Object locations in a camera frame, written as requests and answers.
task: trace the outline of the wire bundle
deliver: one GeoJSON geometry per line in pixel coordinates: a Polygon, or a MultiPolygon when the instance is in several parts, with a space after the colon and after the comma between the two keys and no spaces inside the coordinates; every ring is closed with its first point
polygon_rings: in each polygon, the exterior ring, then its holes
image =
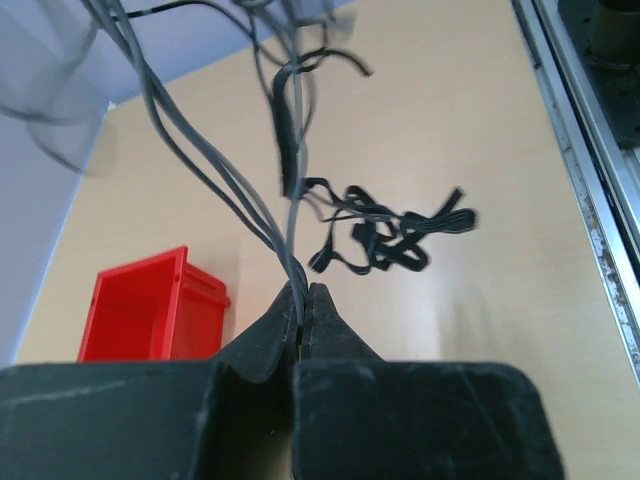
{"type": "MultiPolygon", "coordinates": [[[[330,223],[329,234],[323,248],[310,261],[311,268],[317,272],[324,271],[331,260],[345,263],[351,271],[359,275],[369,273],[372,268],[387,270],[393,263],[420,271],[428,264],[429,257],[417,246],[417,242],[429,233],[468,231],[475,227],[476,221],[474,211],[469,209],[454,210],[456,203],[462,197],[459,190],[454,191],[449,201],[434,217],[428,218],[414,212],[397,215],[387,207],[377,204],[364,189],[358,186],[349,187],[345,198],[341,199],[333,192],[327,180],[306,178],[308,152],[305,135],[313,119],[316,102],[316,88],[312,72],[327,58],[337,57],[349,62],[362,75],[371,75],[371,70],[362,60],[345,50],[329,45],[331,29],[334,31],[339,29],[339,19],[333,12],[330,0],[319,1],[322,3],[323,13],[316,17],[305,17],[299,14],[300,5],[295,3],[296,0],[279,0],[286,17],[286,22],[283,23],[267,8],[274,4],[275,0],[232,0],[233,4],[240,7],[246,15],[249,24],[247,26],[226,8],[207,0],[179,0],[134,12],[125,11],[120,0],[81,0],[92,18],[92,26],[89,36],[87,36],[86,46],[83,44],[81,54],[74,63],[74,65],[79,64],[86,57],[87,50],[95,39],[97,29],[104,30],[111,37],[136,70],[149,118],[169,149],[191,173],[222,199],[256,237],[276,253],[290,280],[299,325],[304,322],[304,305],[308,292],[308,280],[304,268],[294,257],[295,226],[301,200],[306,201],[314,208],[320,221],[330,223]],[[186,5],[206,6],[222,14],[249,38],[253,46],[253,58],[258,80],[272,113],[274,135],[280,152],[282,194],[291,201],[284,233],[247,179],[187,121],[145,59],[131,19],[186,5]],[[276,37],[286,54],[286,60],[278,59],[259,43],[257,39],[258,22],[265,25],[276,37]],[[322,45],[310,52],[300,53],[301,42],[298,31],[308,26],[321,28],[322,45]],[[262,69],[263,58],[279,68],[271,84],[267,82],[262,69]],[[308,91],[306,114],[303,112],[301,77],[304,79],[308,91]],[[293,83],[293,108],[289,106],[286,93],[290,80],[293,83]],[[167,131],[159,110],[162,110],[174,127],[215,169],[224,184],[231,190],[231,196],[225,193],[177,145],[167,131]],[[313,191],[318,186],[324,187],[328,191],[328,200],[313,191]],[[336,209],[334,215],[329,219],[323,219],[317,202],[334,207],[336,209]],[[348,215],[340,216],[343,211],[348,212],[348,215]],[[354,225],[352,237],[365,249],[369,260],[367,266],[357,266],[347,262],[333,250],[334,225],[337,221],[347,219],[362,221],[362,223],[354,225]],[[379,223],[386,225],[388,235],[378,232],[379,223]]],[[[0,113],[10,113],[18,117],[19,112],[0,111],[0,113]]],[[[42,118],[32,113],[31,117],[25,118],[25,120],[61,121],[49,118],[44,114],[39,115],[42,118]]],[[[77,171],[75,165],[69,164],[64,158],[56,155],[56,152],[50,152],[44,148],[43,150],[65,167],[77,171]]]]}

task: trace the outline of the red plastic bin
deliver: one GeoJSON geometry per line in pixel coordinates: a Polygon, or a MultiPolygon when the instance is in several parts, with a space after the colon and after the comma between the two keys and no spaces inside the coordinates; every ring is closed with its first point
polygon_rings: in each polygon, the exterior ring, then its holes
{"type": "Polygon", "coordinates": [[[220,350],[231,304],[179,247],[98,274],[79,362],[197,360],[220,350]]]}

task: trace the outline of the light wood tabletop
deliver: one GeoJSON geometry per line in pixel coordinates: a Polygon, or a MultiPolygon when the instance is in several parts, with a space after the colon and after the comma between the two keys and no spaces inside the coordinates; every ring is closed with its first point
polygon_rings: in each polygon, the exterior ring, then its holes
{"type": "MultiPolygon", "coordinates": [[[[638,389],[510,2],[361,0],[350,8],[357,21],[348,48],[375,74],[365,79],[333,60],[318,70],[309,174],[425,215],[460,186],[479,228],[429,236],[422,245],[432,264],[421,273],[395,267],[358,277],[336,263],[311,279],[329,286],[343,318],[385,359],[521,368],[543,395],[571,478],[637,478],[638,389]]],[[[169,89],[284,223],[251,53],[169,89]]],[[[285,282],[275,255],[162,143],[141,99],[107,123],[92,160],[103,174],[82,182],[20,363],[73,361],[97,272],[175,246],[188,245],[190,262],[228,285],[227,340],[285,282]]],[[[306,262],[326,225],[302,206],[297,232],[306,262]]],[[[338,228],[337,248],[357,262],[348,235],[338,228]]]]}

